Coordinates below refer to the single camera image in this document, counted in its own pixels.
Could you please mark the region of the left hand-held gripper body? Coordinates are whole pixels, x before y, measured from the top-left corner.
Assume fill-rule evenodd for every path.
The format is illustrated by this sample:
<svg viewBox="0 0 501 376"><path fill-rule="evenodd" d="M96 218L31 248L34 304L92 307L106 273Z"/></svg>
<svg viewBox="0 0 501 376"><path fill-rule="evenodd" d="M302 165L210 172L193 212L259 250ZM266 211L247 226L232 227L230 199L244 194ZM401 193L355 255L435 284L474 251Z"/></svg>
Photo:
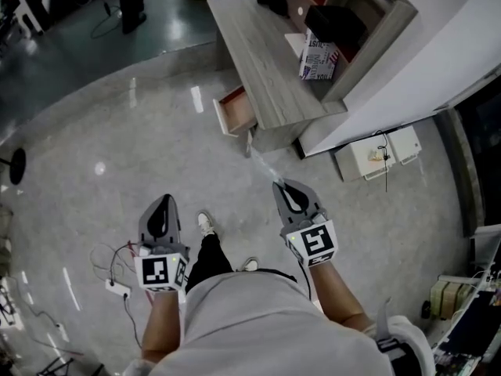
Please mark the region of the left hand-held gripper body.
<svg viewBox="0 0 501 376"><path fill-rule="evenodd" d="M139 241L134 257L139 286L147 291L182 289L190 248L179 242Z"/></svg>

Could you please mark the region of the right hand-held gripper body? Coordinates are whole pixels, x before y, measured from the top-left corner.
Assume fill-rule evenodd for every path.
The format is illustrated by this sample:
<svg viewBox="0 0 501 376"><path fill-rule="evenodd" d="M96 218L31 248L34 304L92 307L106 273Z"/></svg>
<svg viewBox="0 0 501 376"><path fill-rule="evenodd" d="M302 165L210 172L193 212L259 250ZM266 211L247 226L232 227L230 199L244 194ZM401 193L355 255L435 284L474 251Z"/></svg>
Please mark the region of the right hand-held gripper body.
<svg viewBox="0 0 501 376"><path fill-rule="evenodd" d="M317 266L330 261L337 253L337 235L325 211L299 215L295 219L291 215L280 218L283 222L280 236L301 265Z"/></svg>

